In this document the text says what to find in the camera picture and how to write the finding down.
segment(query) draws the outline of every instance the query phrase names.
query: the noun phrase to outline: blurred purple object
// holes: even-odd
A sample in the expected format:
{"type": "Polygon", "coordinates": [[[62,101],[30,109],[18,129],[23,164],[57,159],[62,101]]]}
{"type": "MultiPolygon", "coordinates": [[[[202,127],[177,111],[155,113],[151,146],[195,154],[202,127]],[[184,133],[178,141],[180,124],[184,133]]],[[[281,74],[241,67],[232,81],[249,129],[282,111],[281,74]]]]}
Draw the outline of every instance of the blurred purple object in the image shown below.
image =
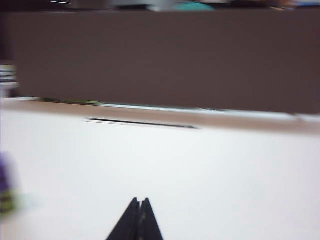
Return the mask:
{"type": "Polygon", "coordinates": [[[0,153],[0,192],[9,189],[5,156],[5,154],[0,153]]]}

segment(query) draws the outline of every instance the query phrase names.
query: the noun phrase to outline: white surface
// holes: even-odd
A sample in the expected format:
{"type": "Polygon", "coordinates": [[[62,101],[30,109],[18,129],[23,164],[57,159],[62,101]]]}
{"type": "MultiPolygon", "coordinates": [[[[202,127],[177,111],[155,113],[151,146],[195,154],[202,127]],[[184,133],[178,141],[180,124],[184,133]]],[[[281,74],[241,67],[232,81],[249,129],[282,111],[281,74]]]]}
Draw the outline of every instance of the white surface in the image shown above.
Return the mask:
{"type": "Polygon", "coordinates": [[[2,99],[1,151],[32,207],[1,223],[1,239],[103,240],[148,197],[165,240],[318,240],[319,146],[317,118],[2,99]]]}

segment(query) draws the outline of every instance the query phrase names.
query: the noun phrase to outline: black line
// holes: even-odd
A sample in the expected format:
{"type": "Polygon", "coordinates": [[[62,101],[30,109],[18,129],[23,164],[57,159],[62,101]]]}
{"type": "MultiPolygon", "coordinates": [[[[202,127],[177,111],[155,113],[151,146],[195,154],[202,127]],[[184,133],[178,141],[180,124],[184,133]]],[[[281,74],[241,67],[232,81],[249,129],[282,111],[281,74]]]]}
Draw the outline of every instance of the black line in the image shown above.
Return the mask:
{"type": "Polygon", "coordinates": [[[172,124],[161,124],[161,123],[150,123],[150,122],[139,122],[139,121],[122,121],[122,120],[110,120],[110,119],[102,119],[102,118],[88,118],[88,120],[109,122],[109,123],[138,124],[138,125],[150,125],[150,126],[161,126],[161,127],[171,127],[171,128],[198,129],[195,126],[188,126],[188,125],[172,125],[172,124]]]}

